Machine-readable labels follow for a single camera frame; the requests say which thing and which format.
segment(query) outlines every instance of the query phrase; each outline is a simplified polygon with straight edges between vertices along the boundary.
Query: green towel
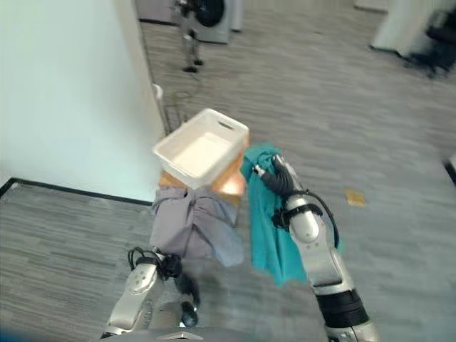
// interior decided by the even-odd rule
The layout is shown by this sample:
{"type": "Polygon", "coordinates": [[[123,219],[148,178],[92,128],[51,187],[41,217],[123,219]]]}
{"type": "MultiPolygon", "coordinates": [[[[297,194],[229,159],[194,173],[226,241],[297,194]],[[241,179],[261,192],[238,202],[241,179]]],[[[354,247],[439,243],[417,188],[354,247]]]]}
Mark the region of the green towel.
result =
{"type": "Polygon", "coordinates": [[[281,198],[266,188],[259,176],[252,172],[252,167],[258,164],[264,170],[274,173],[271,157],[280,154],[280,150],[271,143],[249,148],[244,154],[241,167],[241,173],[248,184],[252,221],[251,263],[255,269],[271,273],[278,286],[291,279],[306,280],[298,247],[288,232],[272,224],[274,210],[281,208],[281,198]]]}

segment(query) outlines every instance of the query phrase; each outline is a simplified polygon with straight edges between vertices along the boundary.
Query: wire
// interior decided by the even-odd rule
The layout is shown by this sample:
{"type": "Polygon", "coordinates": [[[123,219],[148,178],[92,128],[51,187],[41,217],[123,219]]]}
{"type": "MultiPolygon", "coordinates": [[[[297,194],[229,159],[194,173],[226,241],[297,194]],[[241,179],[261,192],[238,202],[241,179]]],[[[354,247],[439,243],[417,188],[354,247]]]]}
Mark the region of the wire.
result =
{"type": "Polygon", "coordinates": [[[331,221],[331,225],[333,226],[334,246],[335,246],[335,248],[338,248],[339,242],[340,242],[339,229],[337,227],[336,220],[334,219],[334,215],[331,212],[331,210],[329,209],[328,205],[326,205],[325,201],[323,201],[323,199],[320,196],[313,193],[309,189],[306,189],[304,191],[298,190],[298,191],[290,192],[289,194],[287,194],[287,196],[284,197],[284,201],[286,201],[288,198],[290,198],[290,196],[293,196],[293,195],[307,195],[307,196],[317,199],[320,202],[321,206],[325,209],[325,212],[328,215],[329,220],[331,221]]]}
{"type": "Polygon", "coordinates": [[[188,75],[193,80],[197,81],[196,88],[192,92],[187,90],[178,90],[171,92],[171,104],[166,105],[167,108],[174,107],[177,118],[179,119],[179,124],[182,124],[188,120],[188,117],[186,115],[184,117],[182,116],[182,106],[187,105],[188,101],[198,95],[203,88],[202,81],[198,77],[196,77],[193,73],[188,73],[188,75]]]}
{"type": "Polygon", "coordinates": [[[128,251],[128,253],[127,253],[128,263],[130,264],[131,270],[134,270],[136,268],[136,266],[138,265],[138,264],[135,265],[135,259],[134,259],[135,252],[138,252],[139,254],[141,254],[141,256],[143,258],[148,257],[147,254],[149,254],[150,255],[149,257],[154,259],[154,262],[157,263],[157,268],[160,271],[163,270],[162,260],[159,258],[157,253],[155,253],[154,251],[147,251],[147,250],[145,251],[140,247],[135,247],[135,248],[131,249],[130,251],[128,251]]]}

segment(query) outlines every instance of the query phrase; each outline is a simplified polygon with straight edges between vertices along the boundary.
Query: gray carpet floor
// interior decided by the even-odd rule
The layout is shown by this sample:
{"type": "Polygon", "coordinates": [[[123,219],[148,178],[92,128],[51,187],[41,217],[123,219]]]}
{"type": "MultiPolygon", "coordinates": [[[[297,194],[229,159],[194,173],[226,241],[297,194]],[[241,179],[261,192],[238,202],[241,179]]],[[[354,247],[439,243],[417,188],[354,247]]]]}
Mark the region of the gray carpet floor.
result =
{"type": "MultiPolygon", "coordinates": [[[[273,140],[327,200],[383,340],[451,341],[456,190],[441,161],[456,151],[456,77],[429,81],[371,51],[381,19],[348,0],[246,1],[243,32],[229,46],[203,46],[199,82],[180,71],[176,28],[141,27],[168,104],[187,91],[182,115],[209,107],[242,121],[253,143],[273,140]],[[348,206],[346,188],[366,206],[348,206]]],[[[19,185],[0,199],[0,218],[1,326],[95,341],[122,293],[126,250],[150,235],[148,208],[19,185]]],[[[237,226],[248,253],[245,198],[237,226]]],[[[203,326],[325,341],[307,285],[278,289],[248,256],[230,269],[210,260],[185,268],[202,290],[203,326]]]]}

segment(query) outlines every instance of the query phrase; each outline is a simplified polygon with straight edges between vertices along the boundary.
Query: gray shirt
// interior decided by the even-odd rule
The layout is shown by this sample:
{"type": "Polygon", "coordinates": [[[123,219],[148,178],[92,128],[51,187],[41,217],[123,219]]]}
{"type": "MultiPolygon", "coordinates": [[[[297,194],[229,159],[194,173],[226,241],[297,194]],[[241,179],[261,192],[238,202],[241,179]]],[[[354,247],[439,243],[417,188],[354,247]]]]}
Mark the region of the gray shirt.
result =
{"type": "Polygon", "coordinates": [[[150,244],[182,258],[215,257],[225,266],[241,264],[244,248],[233,230],[237,208],[207,187],[162,187],[152,206],[150,244]]]}

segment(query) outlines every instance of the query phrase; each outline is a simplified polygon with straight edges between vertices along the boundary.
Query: washing machine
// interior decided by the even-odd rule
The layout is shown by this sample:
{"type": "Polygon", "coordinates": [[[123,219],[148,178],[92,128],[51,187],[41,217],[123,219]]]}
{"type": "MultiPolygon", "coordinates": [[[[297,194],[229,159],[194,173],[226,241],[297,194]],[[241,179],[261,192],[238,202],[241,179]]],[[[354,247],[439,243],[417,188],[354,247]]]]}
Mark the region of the washing machine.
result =
{"type": "Polygon", "coordinates": [[[197,0],[195,30],[198,39],[208,43],[229,43],[236,0],[197,0]]]}

